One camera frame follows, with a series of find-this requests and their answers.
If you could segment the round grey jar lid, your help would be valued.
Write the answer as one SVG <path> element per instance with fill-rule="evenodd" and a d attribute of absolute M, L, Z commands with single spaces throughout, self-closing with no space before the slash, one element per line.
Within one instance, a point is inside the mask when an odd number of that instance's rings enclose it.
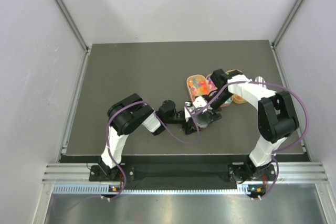
<path fill-rule="evenodd" d="M 196 124 L 201 128 L 207 127 L 212 121 L 212 115 L 208 112 L 197 115 L 195 119 Z"/>

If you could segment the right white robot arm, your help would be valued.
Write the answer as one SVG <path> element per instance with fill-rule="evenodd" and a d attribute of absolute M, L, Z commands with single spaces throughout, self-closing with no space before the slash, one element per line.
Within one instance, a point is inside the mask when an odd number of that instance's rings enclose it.
<path fill-rule="evenodd" d="M 260 86 L 239 70 L 229 73 L 215 70 L 211 80 L 217 88 L 207 100 L 211 110 L 218 110 L 233 95 L 242 97 L 257 109 L 260 137 L 240 172 L 242 180 L 256 180 L 264 174 L 281 144 L 299 127 L 291 95 Z"/>

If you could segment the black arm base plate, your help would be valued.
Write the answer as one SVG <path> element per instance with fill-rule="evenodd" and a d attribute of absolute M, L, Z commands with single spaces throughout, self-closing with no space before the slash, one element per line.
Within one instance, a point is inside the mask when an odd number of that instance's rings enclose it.
<path fill-rule="evenodd" d="M 119 166 L 128 183 L 147 178 L 204 178 L 242 183 L 275 177 L 274 165 L 255 168 L 247 155 L 123 155 Z"/>

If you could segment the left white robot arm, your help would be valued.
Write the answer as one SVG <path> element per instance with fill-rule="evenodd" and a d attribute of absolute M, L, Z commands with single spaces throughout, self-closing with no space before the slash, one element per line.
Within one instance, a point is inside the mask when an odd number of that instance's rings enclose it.
<path fill-rule="evenodd" d="M 121 163 L 125 142 L 139 126 L 156 136 L 166 130 L 168 124 L 179 124 L 185 134 L 190 135 L 201 130 L 196 112 L 205 105 L 205 98 L 197 97 L 193 102 L 185 102 L 184 109 L 177 111 L 173 101 L 165 100 L 155 111 L 136 93 L 114 104 L 107 113 L 106 146 L 98 161 L 102 176 L 107 180 L 117 178 L 117 165 Z"/>

